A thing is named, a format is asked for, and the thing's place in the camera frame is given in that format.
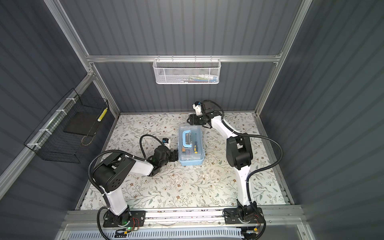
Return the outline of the blue plastic tool box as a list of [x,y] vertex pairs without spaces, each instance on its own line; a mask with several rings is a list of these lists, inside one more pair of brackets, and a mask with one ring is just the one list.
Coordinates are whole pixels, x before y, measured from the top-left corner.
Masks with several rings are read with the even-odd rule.
[[[195,141],[198,142],[198,153],[194,153]],[[182,166],[199,166],[205,159],[203,131],[201,126],[182,124],[179,126],[178,143],[179,162]]]

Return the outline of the yellow black screwdriver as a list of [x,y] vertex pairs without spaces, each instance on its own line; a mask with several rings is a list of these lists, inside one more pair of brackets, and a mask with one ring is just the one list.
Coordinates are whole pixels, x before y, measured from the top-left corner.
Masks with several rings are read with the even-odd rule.
[[198,153],[198,142],[195,141],[195,145],[194,145],[194,153],[197,154]]

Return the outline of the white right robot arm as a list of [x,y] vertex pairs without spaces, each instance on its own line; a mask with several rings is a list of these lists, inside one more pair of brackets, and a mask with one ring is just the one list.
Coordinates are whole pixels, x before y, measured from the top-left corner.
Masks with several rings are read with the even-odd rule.
[[188,117],[187,123],[192,126],[213,128],[226,140],[226,158],[235,171],[238,184],[237,217],[241,222],[245,223],[250,220],[255,212],[250,200],[248,179],[253,159],[251,140],[242,133],[238,133],[225,120],[225,112],[222,108],[218,111],[213,110],[207,106],[208,103],[217,105],[210,100],[196,101],[193,104],[195,113]]

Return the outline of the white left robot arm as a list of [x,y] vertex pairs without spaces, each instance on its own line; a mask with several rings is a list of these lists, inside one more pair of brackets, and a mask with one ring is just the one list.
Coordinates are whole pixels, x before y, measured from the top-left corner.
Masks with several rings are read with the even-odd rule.
[[129,174],[153,177],[169,162],[179,159],[179,151],[159,146],[147,160],[122,150],[108,150],[97,155],[88,167],[91,184],[102,194],[107,209],[116,217],[129,211],[122,183]]

